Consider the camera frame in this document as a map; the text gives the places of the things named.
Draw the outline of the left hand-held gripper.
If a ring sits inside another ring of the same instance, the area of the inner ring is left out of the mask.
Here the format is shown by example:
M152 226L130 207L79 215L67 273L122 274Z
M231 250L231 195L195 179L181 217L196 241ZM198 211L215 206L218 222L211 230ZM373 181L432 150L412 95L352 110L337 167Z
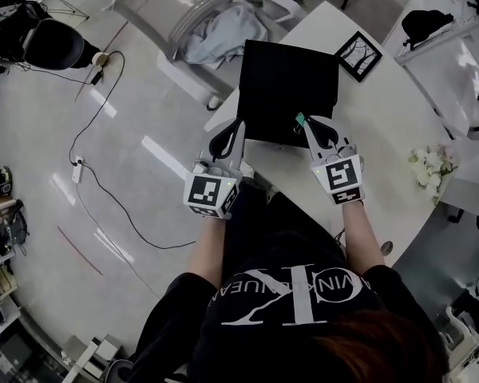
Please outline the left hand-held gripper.
M225 122L224 128L209 143L209 151L202 151L193 169L186 176L184 204L195 214L230 219L231 209L240 193L243 173L240 163L243 157L246 124L239 118ZM236 178L215 177L208 168L235 169Z

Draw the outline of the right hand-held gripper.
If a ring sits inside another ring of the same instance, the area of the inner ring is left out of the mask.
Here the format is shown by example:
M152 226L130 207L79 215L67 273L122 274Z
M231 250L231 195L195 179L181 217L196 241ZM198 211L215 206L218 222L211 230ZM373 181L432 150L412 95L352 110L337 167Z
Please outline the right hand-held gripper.
M313 159L311 171L331 202L363 200L363 158L343 126L324 116L305 116L303 127Z

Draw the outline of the black box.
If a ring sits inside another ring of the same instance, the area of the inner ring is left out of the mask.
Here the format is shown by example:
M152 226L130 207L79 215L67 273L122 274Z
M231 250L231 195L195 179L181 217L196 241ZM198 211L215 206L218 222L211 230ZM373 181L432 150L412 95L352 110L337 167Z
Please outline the black box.
M247 40L236 115L249 140L307 148L296 117L330 118L338 100L338 58L268 41Z

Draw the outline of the person's left forearm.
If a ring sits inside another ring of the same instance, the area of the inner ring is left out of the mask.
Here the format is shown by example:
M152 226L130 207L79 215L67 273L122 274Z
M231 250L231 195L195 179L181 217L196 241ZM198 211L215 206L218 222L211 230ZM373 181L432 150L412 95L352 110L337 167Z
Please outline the person's left forearm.
M221 285L226 220L204 217L199 236L192 248L186 271Z

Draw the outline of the person's right forearm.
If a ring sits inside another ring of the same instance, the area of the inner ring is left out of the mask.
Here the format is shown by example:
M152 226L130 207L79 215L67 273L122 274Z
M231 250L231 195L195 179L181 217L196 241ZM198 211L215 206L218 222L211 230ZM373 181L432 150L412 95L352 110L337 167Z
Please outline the person's right forearm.
M364 275L385 261L361 201L342 205L346 260L352 271Z

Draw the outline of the white square block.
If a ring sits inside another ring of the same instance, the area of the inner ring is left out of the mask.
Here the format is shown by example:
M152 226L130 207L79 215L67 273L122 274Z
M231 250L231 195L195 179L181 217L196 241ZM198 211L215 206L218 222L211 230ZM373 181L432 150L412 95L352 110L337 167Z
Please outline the white square block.
M100 357L104 361L112 361L121 348L121 344L118 340L111 335L106 335L101 340L94 337L92 343L97 345L97 350L94 355Z

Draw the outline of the black flat tray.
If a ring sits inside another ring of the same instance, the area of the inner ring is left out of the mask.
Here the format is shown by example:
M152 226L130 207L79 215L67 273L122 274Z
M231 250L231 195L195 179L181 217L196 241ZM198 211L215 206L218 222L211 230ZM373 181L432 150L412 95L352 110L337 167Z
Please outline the black flat tray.
M382 59L382 53L359 31L346 41L335 56L357 82L362 82Z

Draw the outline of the person's black trousers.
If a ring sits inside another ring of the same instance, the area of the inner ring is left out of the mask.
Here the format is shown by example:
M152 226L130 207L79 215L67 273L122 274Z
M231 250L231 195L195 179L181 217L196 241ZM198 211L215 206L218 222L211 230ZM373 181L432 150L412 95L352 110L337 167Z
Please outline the person's black trousers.
M225 278L250 264L346 264L328 231L283 193L268 199L266 189L253 179L241 181L230 212L224 242Z

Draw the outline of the white flower bouquet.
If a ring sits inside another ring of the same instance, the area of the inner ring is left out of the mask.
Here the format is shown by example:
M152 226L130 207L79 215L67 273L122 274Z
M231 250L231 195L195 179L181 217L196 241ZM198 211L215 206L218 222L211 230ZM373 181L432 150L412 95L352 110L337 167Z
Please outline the white flower bouquet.
M458 167L455 151L443 144L436 148L426 146L412 149L408 155L408 162L417 187L426 194L434 206L437 206L449 179Z

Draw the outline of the pale blue cloth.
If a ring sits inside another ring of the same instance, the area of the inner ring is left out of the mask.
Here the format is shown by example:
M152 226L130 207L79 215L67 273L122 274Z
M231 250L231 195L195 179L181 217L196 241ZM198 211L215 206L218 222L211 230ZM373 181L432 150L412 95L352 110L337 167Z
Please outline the pale blue cloth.
M181 46L181 56L189 65L218 69L224 61L243 56L247 40L268 41L268 30L252 6L238 3L205 18Z

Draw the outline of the black bag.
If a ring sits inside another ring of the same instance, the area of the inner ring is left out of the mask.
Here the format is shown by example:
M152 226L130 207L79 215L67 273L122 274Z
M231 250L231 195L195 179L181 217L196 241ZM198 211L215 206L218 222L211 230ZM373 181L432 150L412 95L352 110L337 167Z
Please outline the black bag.
M412 10L402 19L402 28L408 37L403 45L409 45L413 50L417 44L453 21L452 14L444 14L439 10Z

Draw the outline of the person's black printed shirt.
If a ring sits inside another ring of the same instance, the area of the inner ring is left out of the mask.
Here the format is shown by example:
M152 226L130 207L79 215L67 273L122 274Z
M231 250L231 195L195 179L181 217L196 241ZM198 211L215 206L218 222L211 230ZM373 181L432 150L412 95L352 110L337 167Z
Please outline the person's black printed shirt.
M449 361L399 274L342 254L272 247L221 287L184 273L144 326L130 383L442 383Z

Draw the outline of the cluttered shelf unit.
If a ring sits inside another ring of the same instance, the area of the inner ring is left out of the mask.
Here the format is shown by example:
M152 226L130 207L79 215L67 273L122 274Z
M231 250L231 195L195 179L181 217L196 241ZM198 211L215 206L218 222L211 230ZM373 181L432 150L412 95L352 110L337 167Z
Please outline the cluttered shelf unit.
M8 321L6 298L18 288L11 260L17 251L25 253L24 244L30 235L22 214L23 203L9 195L0 196L0 325Z

